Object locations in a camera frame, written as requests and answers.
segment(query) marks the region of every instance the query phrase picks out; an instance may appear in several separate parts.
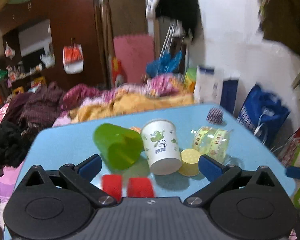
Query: blue gripper pad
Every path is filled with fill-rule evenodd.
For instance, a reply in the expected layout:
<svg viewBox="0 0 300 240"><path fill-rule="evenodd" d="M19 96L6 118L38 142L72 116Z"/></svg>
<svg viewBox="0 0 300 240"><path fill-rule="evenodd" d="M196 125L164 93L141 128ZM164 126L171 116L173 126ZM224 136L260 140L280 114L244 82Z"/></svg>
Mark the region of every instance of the blue gripper pad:
<svg viewBox="0 0 300 240"><path fill-rule="evenodd" d="M206 155L201 155L199 158L199 171L207 178L208 181L213 182L219 176L224 173L224 166L219 163L217 165L215 160L211 161L211 158L207 158Z"/></svg>
<svg viewBox="0 0 300 240"><path fill-rule="evenodd" d="M86 161L80 163L77 167L77 173L91 182L102 169L101 157L99 155L93 155Z"/></svg>
<svg viewBox="0 0 300 240"><path fill-rule="evenodd" d="M287 177L290 177L293 179L300 179L300 168L289 166L286 169L286 175L287 175Z"/></svg>

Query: white wall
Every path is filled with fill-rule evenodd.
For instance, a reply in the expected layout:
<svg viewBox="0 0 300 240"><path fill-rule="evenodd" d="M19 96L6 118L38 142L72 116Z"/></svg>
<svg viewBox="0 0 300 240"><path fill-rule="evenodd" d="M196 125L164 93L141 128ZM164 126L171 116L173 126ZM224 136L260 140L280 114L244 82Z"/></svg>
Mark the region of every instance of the white wall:
<svg viewBox="0 0 300 240"><path fill-rule="evenodd" d="M48 26L49 20L45 20L19 33L22 57L41 48L44 48L45 54L49 52L48 44L52 42L52 37Z"/></svg>
<svg viewBox="0 0 300 240"><path fill-rule="evenodd" d="M300 57L283 45L262 40L257 0L199 0L204 32L190 47L190 65L205 63L238 70L241 81L238 113L256 82L282 97L291 110L282 137L300 126L300 102L291 83L300 71Z"/></svg>

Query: blue shopping bag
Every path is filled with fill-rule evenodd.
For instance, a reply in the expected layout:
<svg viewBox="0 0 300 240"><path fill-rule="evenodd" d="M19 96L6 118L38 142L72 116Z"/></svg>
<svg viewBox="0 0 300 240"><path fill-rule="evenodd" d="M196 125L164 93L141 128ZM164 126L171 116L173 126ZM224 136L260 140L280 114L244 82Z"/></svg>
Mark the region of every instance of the blue shopping bag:
<svg viewBox="0 0 300 240"><path fill-rule="evenodd" d="M256 84L243 103L237 122L269 146L289 114L290 111L281 105L276 94L264 92Z"/></svg>
<svg viewBox="0 0 300 240"><path fill-rule="evenodd" d="M181 51L179 51L174 58L171 58L170 53L165 51L163 52L162 57L160 57L158 60L147 64L146 73L151 78L164 73L174 73L179 67L181 58Z"/></svg>

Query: green plastic cup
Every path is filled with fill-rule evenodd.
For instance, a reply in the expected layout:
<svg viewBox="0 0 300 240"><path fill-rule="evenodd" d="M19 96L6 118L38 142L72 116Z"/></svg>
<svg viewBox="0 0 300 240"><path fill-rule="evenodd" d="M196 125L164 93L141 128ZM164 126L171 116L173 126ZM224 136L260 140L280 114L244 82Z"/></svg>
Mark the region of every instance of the green plastic cup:
<svg viewBox="0 0 300 240"><path fill-rule="evenodd" d="M104 123L95 130L93 141L103 160L118 170L131 167L143 151L139 133L110 123Z"/></svg>

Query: red gripper pad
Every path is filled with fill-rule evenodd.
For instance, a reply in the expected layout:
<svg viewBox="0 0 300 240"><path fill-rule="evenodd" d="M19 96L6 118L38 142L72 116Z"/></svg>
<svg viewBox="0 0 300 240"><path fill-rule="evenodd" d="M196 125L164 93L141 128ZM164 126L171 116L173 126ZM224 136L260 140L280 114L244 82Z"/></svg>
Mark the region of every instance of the red gripper pad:
<svg viewBox="0 0 300 240"><path fill-rule="evenodd" d="M152 183L148 178L130 178L127 188L128 197L154 197Z"/></svg>
<svg viewBox="0 0 300 240"><path fill-rule="evenodd" d="M103 175L102 190L120 202L122 197L122 176Z"/></svg>

